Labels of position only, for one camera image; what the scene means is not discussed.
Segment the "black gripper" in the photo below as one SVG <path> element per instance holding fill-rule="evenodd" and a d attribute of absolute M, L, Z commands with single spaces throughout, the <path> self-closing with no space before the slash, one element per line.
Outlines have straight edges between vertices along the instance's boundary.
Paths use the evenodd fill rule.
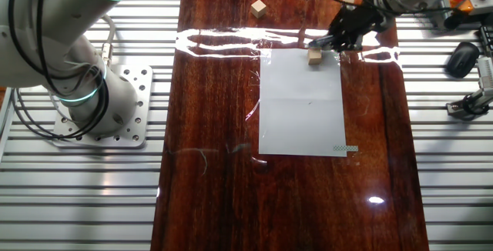
<path fill-rule="evenodd" d="M 368 32 L 387 30 L 386 15 L 366 6 L 356 9 L 341 9 L 331 22 L 328 34 L 332 36 L 333 50 L 361 51 L 362 41 Z"/>

